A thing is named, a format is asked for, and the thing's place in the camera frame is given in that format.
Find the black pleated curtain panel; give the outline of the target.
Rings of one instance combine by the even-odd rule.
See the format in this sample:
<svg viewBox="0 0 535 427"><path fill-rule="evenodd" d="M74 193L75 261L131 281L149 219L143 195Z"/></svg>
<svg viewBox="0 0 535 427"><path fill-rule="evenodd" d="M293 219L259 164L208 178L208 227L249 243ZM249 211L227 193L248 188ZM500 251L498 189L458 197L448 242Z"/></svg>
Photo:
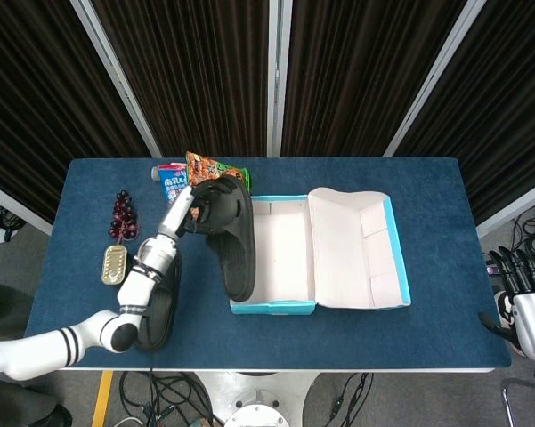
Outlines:
<svg viewBox="0 0 535 427"><path fill-rule="evenodd" d="M465 4L294 0L282 156L383 156Z"/></svg>
<svg viewBox="0 0 535 427"><path fill-rule="evenodd" d="M395 151L454 157L475 223L535 188L535 0L487 0Z"/></svg>
<svg viewBox="0 0 535 427"><path fill-rule="evenodd" d="M53 222L72 160L148 155L69 0L0 0L0 190Z"/></svg>
<svg viewBox="0 0 535 427"><path fill-rule="evenodd" d="M266 153L269 0L93 0L165 157Z"/></svg>

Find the black slipper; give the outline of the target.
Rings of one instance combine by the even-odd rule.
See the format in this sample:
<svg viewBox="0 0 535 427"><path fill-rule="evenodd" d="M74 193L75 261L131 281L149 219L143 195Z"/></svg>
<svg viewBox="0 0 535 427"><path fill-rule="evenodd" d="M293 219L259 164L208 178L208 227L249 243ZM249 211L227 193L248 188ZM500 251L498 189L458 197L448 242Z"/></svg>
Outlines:
<svg viewBox="0 0 535 427"><path fill-rule="evenodd" d="M135 347L143 351L162 348L173 329L174 314L182 277L182 257L178 255L166 275L153 288L147 313L142 317Z"/></svg>
<svg viewBox="0 0 535 427"><path fill-rule="evenodd" d="M255 288L255 231L246 185L225 174L197 184L192 195L199 210L195 231L207 236L218 257L226 294L248 300Z"/></svg>

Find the dark red grape bunch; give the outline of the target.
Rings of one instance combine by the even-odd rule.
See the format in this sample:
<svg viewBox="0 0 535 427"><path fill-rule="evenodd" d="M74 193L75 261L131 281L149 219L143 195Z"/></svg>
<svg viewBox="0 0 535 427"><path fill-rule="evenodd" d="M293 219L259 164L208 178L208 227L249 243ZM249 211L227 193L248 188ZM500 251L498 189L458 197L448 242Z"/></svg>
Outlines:
<svg viewBox="0 0 535 427"><path fill-rule="evenodd" d="M139 234L138 215L132 197L124 189L116 194L108 234L117 244L132 241Z"/></svg>

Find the grey partition frame post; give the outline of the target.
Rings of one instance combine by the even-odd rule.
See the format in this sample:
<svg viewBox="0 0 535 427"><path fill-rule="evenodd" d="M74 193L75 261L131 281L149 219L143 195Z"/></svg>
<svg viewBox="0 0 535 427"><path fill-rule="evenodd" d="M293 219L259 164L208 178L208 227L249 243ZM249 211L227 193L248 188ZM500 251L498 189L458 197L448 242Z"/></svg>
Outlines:
<svg viewBox="0 0 535 427"><path fill-rule="evenodd" d="M413 102L388 143L384 157L393 157L400 147L486 3L487 0L466 0Z"/></svg>
<svg viewBox="0 0 535 427"><path fill-rule="evenodd" d="M53 225L49 221L45 220L2 190L0 190L0 206L19 216L22 220L42 231L47 236L52 235Z"/></svg>
<svg viewBox="0 0 535 427"><path fill-rule="evenodd" d="M481 222L476 227L477 237L485 237L493 230L496 230L497 228L502 226L504 223L511 221L519 214L522 214L523 212L531 209L534 206L535 187L517 198L516 200L514 200L513 202L511 202L509 205L497 211L484 222Z"/></svg>
<svg viewBox="0 0 535 427"><path fill-rule="evenodd" d="M293 0L269 0L266 156L280 157L286 107Z"/></svg>
<svg viewBox="0 0 535 427"><path fill-rule="evenodd" d="M142 112L142 108L134 94L134 90L126 77L126 73L122 68L97 11L94 8L93 1L69 0L69 2L90 39L94 50L99 56L129 117L132 119L136 130L147 147L147 150L152 157L162 158L162 151Z"/></svg>

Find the white black sneaker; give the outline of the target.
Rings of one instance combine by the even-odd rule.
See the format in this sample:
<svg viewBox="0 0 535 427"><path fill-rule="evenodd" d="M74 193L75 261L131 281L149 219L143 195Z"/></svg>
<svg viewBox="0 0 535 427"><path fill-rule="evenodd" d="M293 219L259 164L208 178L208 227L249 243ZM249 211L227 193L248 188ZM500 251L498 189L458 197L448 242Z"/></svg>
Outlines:
<svg viewBox="0 0 535 427"><path fill-rule="evenodd" d="M497 291L494 294L494 300L497 305L500 326L506 330L514 331L513 304L505 291Z"/></svg>

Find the blue felt table mat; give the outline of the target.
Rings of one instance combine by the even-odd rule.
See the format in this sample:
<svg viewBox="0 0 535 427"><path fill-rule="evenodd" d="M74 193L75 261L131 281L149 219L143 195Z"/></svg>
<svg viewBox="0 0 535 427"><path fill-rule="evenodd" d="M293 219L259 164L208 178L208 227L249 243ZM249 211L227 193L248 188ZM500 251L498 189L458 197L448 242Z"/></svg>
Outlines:
<svg viewBox="0 0 535 427"><path fill-rule="evenodd" d="M395 310L332 310L307 316L235 315L219 263L200 235L181 240L182 281L171 338L155 352L89 350L92 369L356 370L485 369L511 362L481 312L496 310L458 161L450 157L247 157L256 195L300 195L318 187L390 196L411 304ZM76 159L69 165L27 334L114 310L101 282L118 191L139 212L141 238L166 211L151 158Z"/></svg>

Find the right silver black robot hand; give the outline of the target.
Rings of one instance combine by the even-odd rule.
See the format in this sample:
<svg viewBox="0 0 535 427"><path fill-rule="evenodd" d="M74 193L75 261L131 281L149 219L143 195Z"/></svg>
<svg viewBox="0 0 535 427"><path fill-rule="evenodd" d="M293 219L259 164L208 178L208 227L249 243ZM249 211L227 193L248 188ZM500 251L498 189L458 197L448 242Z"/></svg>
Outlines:
<svg viewBox="0 0 535 427"><path fill-rule="evenodd" d="M511 305L512 326L497 325L486 312L478 319L494 335L519 348L535 361L535 255L501 246L490 257L501 272L503 300Z"/></svg>

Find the light blue shoe box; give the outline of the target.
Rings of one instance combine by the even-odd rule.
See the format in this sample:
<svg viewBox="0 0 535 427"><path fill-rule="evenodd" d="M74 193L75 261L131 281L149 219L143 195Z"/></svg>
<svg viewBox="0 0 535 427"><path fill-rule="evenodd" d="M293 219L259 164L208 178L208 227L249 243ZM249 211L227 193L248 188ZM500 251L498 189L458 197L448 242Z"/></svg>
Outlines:
<svg viewBox="0 0 535 427"><path fill-rule="evenodd" d="M316 307L389 310L411 304L391 198L317 188L253 196L255 288L236 315L310 315Z"/></svg>

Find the yellow floor tape strip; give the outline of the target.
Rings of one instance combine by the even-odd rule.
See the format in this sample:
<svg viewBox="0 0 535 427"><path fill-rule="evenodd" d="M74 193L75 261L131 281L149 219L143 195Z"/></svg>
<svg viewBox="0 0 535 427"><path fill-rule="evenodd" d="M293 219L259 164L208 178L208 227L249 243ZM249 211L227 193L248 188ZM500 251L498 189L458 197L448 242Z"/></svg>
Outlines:
<svg viewBox="0 0 535 427"><path fill-rule="evenodd" d="M107 409L109 405L109 396L114 372L112 370L104 370L101 373L99 381L97 397L95 400L95 407L93 411L92 427L103 427Z"/></svg>

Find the blue cracker snack bag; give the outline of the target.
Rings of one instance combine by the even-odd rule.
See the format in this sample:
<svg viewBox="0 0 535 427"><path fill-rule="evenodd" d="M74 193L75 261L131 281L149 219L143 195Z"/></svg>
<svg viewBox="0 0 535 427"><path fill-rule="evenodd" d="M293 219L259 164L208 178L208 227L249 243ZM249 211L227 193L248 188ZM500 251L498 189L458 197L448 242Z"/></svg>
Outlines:
<svg viewBox="0 0 535 427"><path fill-rule="evenodd" d="M172 204L188 186L187 166L184 163L160 165L157 168L157 175L168 204Z"/></svg>

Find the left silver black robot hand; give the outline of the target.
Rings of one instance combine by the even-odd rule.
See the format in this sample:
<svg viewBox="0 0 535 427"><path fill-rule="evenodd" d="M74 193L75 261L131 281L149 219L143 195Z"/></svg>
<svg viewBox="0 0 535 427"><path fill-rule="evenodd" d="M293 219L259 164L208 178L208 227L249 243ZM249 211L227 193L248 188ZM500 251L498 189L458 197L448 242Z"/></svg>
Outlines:
<svg viewBox="0 0 535 427"><path fill-rule="evenodd" d="M240 189L246 190L243 182L228 174L187 186L168 208L158 234L178 239L185 232L221 233L238 216Z"/></svg>

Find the orange green snack bag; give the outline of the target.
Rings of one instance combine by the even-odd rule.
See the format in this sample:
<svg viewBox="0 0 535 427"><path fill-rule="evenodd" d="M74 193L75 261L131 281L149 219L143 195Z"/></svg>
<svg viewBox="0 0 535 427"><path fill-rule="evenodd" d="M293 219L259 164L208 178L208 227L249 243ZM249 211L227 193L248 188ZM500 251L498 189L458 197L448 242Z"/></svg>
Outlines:
<svg viewBox="0 0 535 427"><path fill-rule="evenodd" d="M242 181L247 189L251 189L251 178L246 168L227 165L211 157L187 151L185 155L188 184L192 187L206 180L215 180L225 174Z"/></svg>

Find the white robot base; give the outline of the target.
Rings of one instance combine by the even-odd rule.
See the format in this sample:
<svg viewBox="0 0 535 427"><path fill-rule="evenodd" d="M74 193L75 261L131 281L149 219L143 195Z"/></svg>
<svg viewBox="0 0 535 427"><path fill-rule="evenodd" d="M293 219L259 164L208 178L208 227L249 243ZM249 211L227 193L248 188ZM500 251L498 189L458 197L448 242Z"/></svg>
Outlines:
<svg viewBox="0 0 535 427"><path fill-rule="evenodd" d="M319 373L198 371L223 427L304 427L304 403Z"/></svg>

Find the gold lid tin can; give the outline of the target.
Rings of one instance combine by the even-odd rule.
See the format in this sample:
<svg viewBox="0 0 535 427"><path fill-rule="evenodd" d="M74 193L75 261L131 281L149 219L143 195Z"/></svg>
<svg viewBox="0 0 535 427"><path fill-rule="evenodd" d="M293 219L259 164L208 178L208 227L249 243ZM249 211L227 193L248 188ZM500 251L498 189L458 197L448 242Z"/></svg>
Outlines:
<svg viewBox="0 0 535 427"><path fill-rule="evenodd" d="M124 245L108 246L101 264L101 282L106 286L119 286L124 283L130 270L132 256Z"/></svg>

